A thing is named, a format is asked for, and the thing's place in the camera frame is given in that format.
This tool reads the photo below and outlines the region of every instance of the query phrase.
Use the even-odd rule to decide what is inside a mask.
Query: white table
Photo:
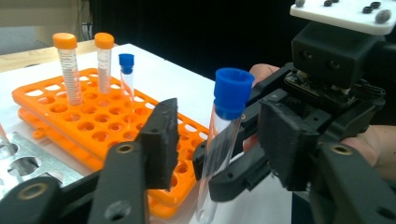
[[[213,105],[214,82],[194,74],[174,63],[153,55],[133,45],[122,45],[113,49],[112,76],[120,78],[118,55],[132,53],[135,59],[134,86],[137,90],[157,101],[177,98],[178,112],[208,127]],[[97,67],[96,53],[78,56],[78,69]],[[90,171],[78,161],[51,143],[50,140],[36,141],[31,137],[32,128],[19,119],[19,106],[14,103],[11,92],[19,86],[62,74],[59,62],[0,73],[0,122],[7,133],[19,132],[35,144],[44,148],[58,159],[83,175]],[[163,220],[164,223],[197,223],[193,215],[198,188],[182,204],[176,215]],[[277,178],[267,177],[253,191],[245,191],[235,200],[220,203],[213,223],[275,223],[291,221],[291,193],[281,188]]]

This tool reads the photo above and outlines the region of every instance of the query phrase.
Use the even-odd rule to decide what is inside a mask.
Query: orange cap
[[[114,37],[108,33],[97,33],[95,35],[95,45],[99,49],[112,49]]]
[[[75,35],[68,33],[58,33],[52,36],[53,45],[57,49],[76,49],[77,39]]]

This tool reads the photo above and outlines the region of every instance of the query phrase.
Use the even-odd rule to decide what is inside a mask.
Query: orange test tube rack
[[[111,79],[110,93],[98,91],[98,71],[79,71],[83,104],[70,105],[63,77],[54,77],[12,92],[21,106],[19,116],[35,130],[36,139],[48,137],[54,144],[85,164],[92,171],[103,167],[107,150],[122,141],[133,141],[145,125],[157,101],[135,90],[134,113],[122,98],[120,82]],[[195,184],[192,154],[207,137],[207,128],[177,114],[180,139],[178,164],[172,176],[172,188],[148,190],[150,213],[172,217]]]

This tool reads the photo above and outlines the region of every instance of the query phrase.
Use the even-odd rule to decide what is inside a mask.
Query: table surface
[[[78,69],[97,67],[96,48],[92,41],[78,44]],[[133,45],[117,46],[112,51],[112,76],[120,78],[118,55],[135,56],[134,86],[157,101],[177,98],[178,112],[208,127],[213,105],[214,82],[192,71]],[[19,132],[56,158],[83,175],[90,171],[60,148],[43,139],[31,137],[32,128],[19,119],[19,106],[11,92],[19,86],[62,75],[55,48],[39,49],[0,56],[0,122],[7,133]],[[182,204],[174,217],[163,223],[197,223],[193,216],[198,186]],[[281,188],[275,177],[268,176],[253,191],[244,191],[233,201],[219,203],[213,223],[290,223],[291,193]]]

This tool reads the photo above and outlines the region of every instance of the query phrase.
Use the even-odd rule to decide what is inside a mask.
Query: blue cap
[[[216,114],[227,120],[242,115],[251,93],[254,76],[237,68],[220,68],[216,71]]]
[[[134,71],[134,55],[123,53],[119,55],[121,72],[129,75]]]

